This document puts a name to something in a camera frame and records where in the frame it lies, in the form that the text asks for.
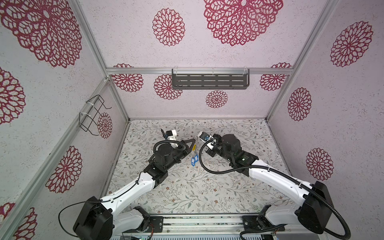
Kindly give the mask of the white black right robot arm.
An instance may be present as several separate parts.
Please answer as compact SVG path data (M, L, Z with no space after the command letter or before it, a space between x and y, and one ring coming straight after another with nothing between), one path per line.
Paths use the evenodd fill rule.
M220 156L231 167L216 172L203 167L207 172L217 175L238 172L268 184L296 204L293 208L266 205L245 233L275 231L286 225L301 225L315 234L326 231L334 206L324 184L301 181L269 166L257 156L244 151L240 140L233 134L211 136L201 132L199 140L203 142L201 151L205 150L211 157Z

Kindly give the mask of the blue key tag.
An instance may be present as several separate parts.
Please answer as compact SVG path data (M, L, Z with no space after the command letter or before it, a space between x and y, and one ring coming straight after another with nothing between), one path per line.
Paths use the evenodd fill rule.
M191 165L193 167L195 167L198 162L199 162L199 156L198 155L195 155L194 157L191 158Z

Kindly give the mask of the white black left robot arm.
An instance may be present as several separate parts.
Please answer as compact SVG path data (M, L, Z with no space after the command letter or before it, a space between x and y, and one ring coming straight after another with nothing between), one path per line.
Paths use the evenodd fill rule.
M142 207L124 213L124 209L142 195L158 187L169 170L189 155L196 140L163 140L157 142L147 167L132 182L101 198L83 202L73 231L81 240L109 240L125 231L144 232L150 225L150 214Z

